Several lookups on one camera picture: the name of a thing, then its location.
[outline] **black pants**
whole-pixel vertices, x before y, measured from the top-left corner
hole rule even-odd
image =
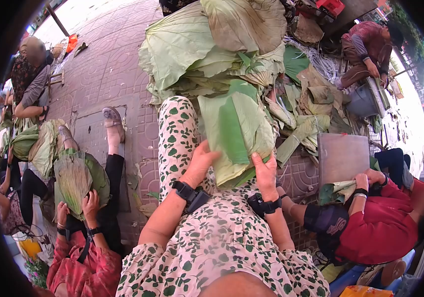
[[[96,214],[96,221],[101,227],[101,231],[103,236],[105,236],[108,247],[120,256],[123,256],[124,254],[124,247],[121,244],[121,233],[117,214],[119,209],[120,182],[121,175],[123,174],[124,162],[125,159],[120,155],[108,155],[105,171],[107,172],[108,179],[110,180],[110,201],[107,206],[101,208],[98,211],[98,214]],[[84,237],[87,238],[87,229],[85,228],[85,224],[72,215],[67,215],[66,229],[69,230],[70,234],[82,231]]]
[[[47,186],[31,169],[26,169],[24,171],[23,181],[17,193],[19,195],[21,214],[27,225],[30,226],[32,224],[33,195],[36,194],[40,198],[43,198],[47,194],[47,191]]]
[[[18,190],[21,186],[21,170],[19,169],[19,159],[13,156],[13,163],[11,164],[11,180],[9,187],[13,187],[14,190]],[[7,159],[1,159],[0,162],[0,181],[4,181],[6,177]]]
[[[401,188],[403,185],[403,163],[410,169],[411,158],[403,154],[400,148],[375,153],[375,158],[379,161],[380,169],[388,168],[390,179]]]

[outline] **red jacket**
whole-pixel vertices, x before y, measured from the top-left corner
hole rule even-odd
[[[67,285],[72,297],[115,296],[121,273],[121,257],[105,248],[90,243],[89,254],[83,264],[77,261],[85,246],[81,231],[72,235],[69,244],[57,238],[54,261],[47,275],[47,288],[55,293],[61,283]]]
[[[405,256],[418,240],[410,197],[389,180],[383,197],[369,197],[364,211],[349,218],[336,255],[362,264],[379,264]]]

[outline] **wooden pole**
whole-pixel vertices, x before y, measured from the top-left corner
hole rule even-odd
[[[424,63],[424,61],[422,61],[422,62],[420,62],[420,63],[417,63],[417,64],[415,64],[414,66],[412,66],[412,67],[410,67],[410,68],[408,68],[408,69],[405,69],[404,71],[401,71],[401,72],[399,72],[399,73],[395,74],[393,77],[396,77],[397,75],[400,75],[400,74],[402,74],[402,73],[405,73],[405,72],[407,72],[408,70],[413,69],[413,68],[415,68],[415,67],[417,67],[418,65],[423,64],[423,63]]]
[[[69,37],[70,34],[67,32],[67,30],[64,28],[64,26],[62,25],[61,21],[59,20],[59,18],[57,17],[57,15],[54,13],[54,9],[52,9],[52,7],[50,6],[49,3],[47,3],[45,5],[45,8],[49,11],[50,15],[52,16],[52,18],[54,19],[54,21],[56,22],[56,24],[59,26],[59,28],[62,30],[62,33]]]

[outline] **sitting person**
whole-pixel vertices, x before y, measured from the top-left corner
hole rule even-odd
[[[356,194],[344,206],[299,205],[286,197],[283,209],[317,233],[320,250],[333,263],[394,261],[424,240],[424,188],[410,198],[385,174],[372,169],[355,180]],[[380,196],[367,197],[372,183],[381,185]],[[278,193],[285,194],[281,187]]]
[[[342,35],[341,43],[353,67],[334,82],[338,89],[348,88],[368,76],[380,78],[380,85],[386,87],[392,45],[401,48],[403,44],[403,35],[393,22],[389,21],[387,26],[360,22]]]
[[[34,106],[50,74],[51,54],[40,39],[28,36],[21,42],[19,56],[11,74],[13,82],[14,114],[18,118],[39,116],[43,121],[49,106]]]
[[[189,99],[168,98],[159,119],[160,204],[125,258],[117,296],[329,296],[311,256],[295,249],[281,208],[265,221],[247,203],[258,192],[263,201],[280,199],[274,154],[263,163],[254,153],[257,178],[218,190],[209,167],[221,153],[197,141]],[[168,128],[177,120],[179,132]],[[184,214],[185,192],[199,186],[208,201]]]
[[[33,195],[39,196],[42,200],[47,200],[52,191],[30,169],[24,172],[23,181],[20,182],[19,165],[17,162],[13,163],[12,150],[13,147],[11,146],[8,151],[4,179],[0,179],[0,223],[2,233],[13,235],[22,231],[30,234],[33,218]],[[11,182],[11,167],[13,167],[13,177],[16,181],[13,183]]]
[[[13,84],[11,79],[8,79],[4,84],[4,87],[0,91],[0,123],[4,120],[6,110],[13,104]]]
[[[409,171],[411,158],[403,154],[401,148],[376,152],[375,158],[379,161],[380,169],[387,170],[390,179],[410,197],[413,191],[419,192],[424,187],[423,181],[411,175]]]
[[[110,180],[111,199],[107,206],[100,209],[96,190],[85,197],[82,208],[89,229],[98,229],[93,242],[87,237],[85,224],[72,215],[67,205],[60,202],[57,206],[57,241],[54,260],[47,276],[47,288],[51,293],[44,296],[114,296],[120,279],[121,256],[124,253],[121,244],[117,214],[119,208],[120,181],[125,159],[119,155],[120,143],[125,132],[121,126],[121,117],[110,107],[103,109],[105,127],[108,133],[108,158],[105,171]],[[65,149],[75,148],[70,131],[59,127]]]

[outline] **hand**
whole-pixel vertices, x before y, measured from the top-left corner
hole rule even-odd
[[[374,182],[384,183],[385,180],[386,180],[386,177],[382,172],[372,170],[370,168],[367,169],[366,171],[364,171],[364,174],[367,175],[370,184],[372,184]]]
[[[258,189],[261,192],[263,201],[275,201],[279,198],[276,190],[276,159],[273,152],[270,154],[270,159],[267,163],[263,163],[260,155],[256,152],[251,154],[251,159],[255,165],[257,173]]]
[[[59,202],[57,205],[57,223],[65,226],[67,222],[67,215],[70,213],[70,208],[63,201]]]
[[[359,173],[354,177],[354,179],[358,189],[364,189],[366,191],[369,191],[369,180],[367,178],[367,175],[365,175],[364,173]]]
[[[372,62],[372,60],[367,59],[364,63],[367,65],[367,70],[369,70],[371,76],[375,78],[378,78],[380,76],[379,70],[377,69],[377,66]]]
[[[207,170],[209,170],[212,162],[219,158],[220,155],[220,151],[211,151],[209,142],[204,140],[195,149],[192,155],[191,164],[184,175],[179,178],[179,181],[185,182],[193,189],[197,188],[205,178]]]
[[[96,223],[96,214],[100,209],[98,193],[96,190],[94,189],[93,191],[90,191],[89,195],[90,198],[87,195],[82,201],[83,216],[85,217],[88,225],[90,225],[90,223]]]
[[[10,146],[9,147],[9,151],[8,151],[8,154],[7,154],[7,163],[8,164],[12,164],[13,163],[13,146]]]
[[[385,88],[387,86],[387,74],[382,73],[380,75],[380,80],[381,80],[380,86],[383,86],[383,88]]]

